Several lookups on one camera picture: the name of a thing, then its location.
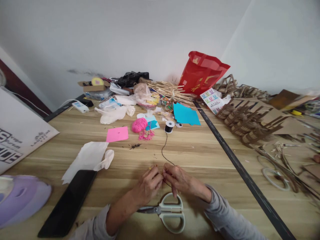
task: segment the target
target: red bag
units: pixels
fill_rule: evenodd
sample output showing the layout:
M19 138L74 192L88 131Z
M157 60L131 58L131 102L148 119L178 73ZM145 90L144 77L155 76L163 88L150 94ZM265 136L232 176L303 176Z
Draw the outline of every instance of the red bag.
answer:
M180 78L179 85L184 85L183 93L198 96L210 89L230 68L218 58L192 51Z

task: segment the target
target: wall stain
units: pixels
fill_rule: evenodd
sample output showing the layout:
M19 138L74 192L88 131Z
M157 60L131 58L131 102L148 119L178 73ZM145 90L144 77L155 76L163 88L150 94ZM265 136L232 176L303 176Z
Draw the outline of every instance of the wall stain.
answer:
M81 71L78 71L78 70L76 70L76 69L69 69L69 70L67 70L67 72L73 73L73 74L83 74L83 75L87 75L87 76L89 76L89 77L100 77L100 78L105 77L103 74L97 73L97 72L93 72L93 71L84 71L84 72L81 72Z

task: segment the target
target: black phone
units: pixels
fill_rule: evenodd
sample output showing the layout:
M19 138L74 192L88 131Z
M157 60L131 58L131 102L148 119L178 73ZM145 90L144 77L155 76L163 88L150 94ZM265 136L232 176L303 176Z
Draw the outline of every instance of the black phone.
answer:
M39 238L64 237L69 233L96 175L93 170L76 173L38 233Z

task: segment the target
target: dark doorway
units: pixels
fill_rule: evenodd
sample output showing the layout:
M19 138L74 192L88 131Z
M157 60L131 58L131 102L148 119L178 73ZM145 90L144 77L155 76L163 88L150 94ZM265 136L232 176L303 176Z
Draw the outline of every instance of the dark doorway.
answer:
M5 88L7 88L9 91L17 93L21 95L22 97L28 99L30 102L32 102L34 105L36 105L38 108L40 108L42 111L46 112L47 114L51 114L49 108L47 108L46 105L15 75L11 69L0 59L0 69L4 73L7 83L5 85ZM21 101L23 101L26 105L28 105L32 110L34 110L37 114L39 114L41 117L46 117L47 115L34 107L29 101L25 100L24 98L16 95Z

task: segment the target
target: hand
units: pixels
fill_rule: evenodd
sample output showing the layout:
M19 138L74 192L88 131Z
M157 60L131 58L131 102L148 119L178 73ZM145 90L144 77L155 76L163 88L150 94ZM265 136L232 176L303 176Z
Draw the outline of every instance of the hand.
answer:
M204 183L187 174L180 166L165 163L162 171L164 179L171 183L174 197L177 197L178 190L200 197L208 203L211 202L212 192Z
M147 205L161 187L163 176L156 166L151 166L131 190L133 201L138 208Z

